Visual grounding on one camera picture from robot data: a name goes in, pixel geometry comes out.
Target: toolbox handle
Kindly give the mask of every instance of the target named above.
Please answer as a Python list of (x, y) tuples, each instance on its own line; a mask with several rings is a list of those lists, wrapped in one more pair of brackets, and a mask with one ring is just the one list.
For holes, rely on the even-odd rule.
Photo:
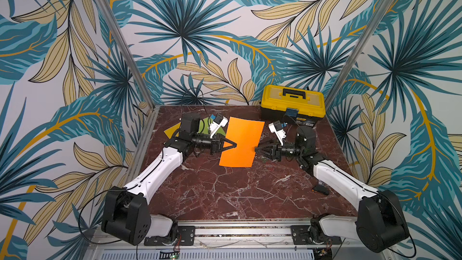
[(303, 99), (306, 100), (306, 93), (304, 91), (301, 91), (301, 90), (282, 89), (282, 95), (284, 96), (286, 94), (301, 95), (301, 96), (303, 96)]

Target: mounting plate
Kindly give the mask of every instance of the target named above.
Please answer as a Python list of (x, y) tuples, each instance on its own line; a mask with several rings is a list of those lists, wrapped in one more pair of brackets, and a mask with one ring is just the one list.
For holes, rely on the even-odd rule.
[[(311, 239), (309, 238), (309, 225), (296, 225), (290, 226), (292, 233), (292, 240), (294, 245), (311, 245)], [(330, 237), (332, 245), (340, 245), (342, 240), (340, 237)]]

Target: toolbox lid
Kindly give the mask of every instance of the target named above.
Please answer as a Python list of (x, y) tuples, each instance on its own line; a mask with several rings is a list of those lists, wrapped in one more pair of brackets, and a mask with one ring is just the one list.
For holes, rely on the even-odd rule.
[(326, 115), (322, 93), (272, 84), (265, 86), (263, 90), (262, 107), (278, 111), (293, 108), (310, 117), (323, 118)]

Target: yellow paper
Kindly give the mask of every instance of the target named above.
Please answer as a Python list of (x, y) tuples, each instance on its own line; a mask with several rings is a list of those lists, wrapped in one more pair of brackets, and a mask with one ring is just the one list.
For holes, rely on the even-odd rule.
[(237, 143), (237, 147), (221, 153), (220, 166), (251, 167), (264, 125), (265, 122), (231, 117), (226, 138)]

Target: yellow toolbox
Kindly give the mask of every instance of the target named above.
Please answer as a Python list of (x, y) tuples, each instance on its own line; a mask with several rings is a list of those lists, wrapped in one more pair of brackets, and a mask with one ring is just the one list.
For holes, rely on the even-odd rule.
[(261, 109), (264, 120), (280, 120), (311, 127), (326, 115), (322, 93), (271, 84), (263, 90)]

